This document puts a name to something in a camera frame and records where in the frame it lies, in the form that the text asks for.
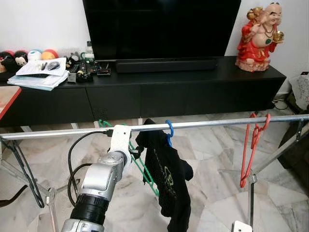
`television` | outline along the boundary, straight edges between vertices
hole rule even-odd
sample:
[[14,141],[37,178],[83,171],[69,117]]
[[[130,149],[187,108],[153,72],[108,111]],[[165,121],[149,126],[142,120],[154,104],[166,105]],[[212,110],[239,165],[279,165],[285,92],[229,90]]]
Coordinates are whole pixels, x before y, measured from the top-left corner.
[[95,60],[140,63],[224,56],[241,0],[83,2]]

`black joint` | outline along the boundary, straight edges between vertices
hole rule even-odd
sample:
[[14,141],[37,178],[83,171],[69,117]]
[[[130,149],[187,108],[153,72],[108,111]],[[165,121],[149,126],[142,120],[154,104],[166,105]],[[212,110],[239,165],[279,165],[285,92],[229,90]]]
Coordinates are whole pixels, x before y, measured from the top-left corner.
[[103,131],[103,134],[106,134],[108,137],[112,137],[113,130]]
[[134,155],[134,158],[135,159],[138,159],[140,156],[141,156],[141,153],[144,151],[144,147],[142,147],[142,146],[138,146],[137,148],[136,148],[136,150],[138,151],[138,153],[137,153],[137,157],[135,157]]
[[70,218],[103,225],[108,204],[108,200],[104,198],[81,194],[77,198]]

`black shirt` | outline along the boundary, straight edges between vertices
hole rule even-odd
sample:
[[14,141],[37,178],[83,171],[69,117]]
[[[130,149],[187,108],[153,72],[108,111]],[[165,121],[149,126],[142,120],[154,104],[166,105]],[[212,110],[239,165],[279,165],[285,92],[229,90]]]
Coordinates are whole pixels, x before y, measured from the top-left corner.
[[[147,119],[144,124],[154,122]],[[161,214],[171,217],[168,231],[187,231],[191,207],[185,179],[193,177],[192,167],[179,158],[177,150],[168,145],[167,135],[162,130],[142,131],[136,142],[147,148],[145,165],[159,189]]]

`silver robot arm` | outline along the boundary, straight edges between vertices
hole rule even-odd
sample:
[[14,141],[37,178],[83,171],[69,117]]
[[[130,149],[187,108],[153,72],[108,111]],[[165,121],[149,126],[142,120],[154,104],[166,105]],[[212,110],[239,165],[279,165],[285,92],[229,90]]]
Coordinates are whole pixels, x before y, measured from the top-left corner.
[[131,164],[130,133],[128,126],[114,127],[110,151],[88,168],[76,206],[61,232],[104,232],[105,212],[115,185]]

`green hanger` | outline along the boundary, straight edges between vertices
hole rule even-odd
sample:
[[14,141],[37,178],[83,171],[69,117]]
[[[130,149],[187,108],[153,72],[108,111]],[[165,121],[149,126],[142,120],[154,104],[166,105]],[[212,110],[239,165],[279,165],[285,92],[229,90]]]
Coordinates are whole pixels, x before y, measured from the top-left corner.
[[[107,121],[102,121],[101,119],[99,119],[98,124],[100,127],[112,127],[112,124],[108,123]],[[129,145],[131,147],[132,150],[135,150],[135,147],[133,146],[133,144],[131,143],[131,141],[129,141]],[[152,191],[154,192],[154,194],[158,197],[159,194],[159,190],[154,188],[154,180],[150,174],[150,172],[148,171],[146,165],[144,164],[143,160],[139,157],[139,161],[141,163],[141,165],[143,166],[144,170],[146,171],[147,175],[145,175],[145,173],[143,172],[142,168],[140,167],[140,165],[137,163],[137,161],[135,160],[134,156],[131,154],[132,160],[135,162],[136,166],[139,168],[140,173],[143,175],[143,177],[145,178],[146,182],[149,184],[150,188],[152,189]]]

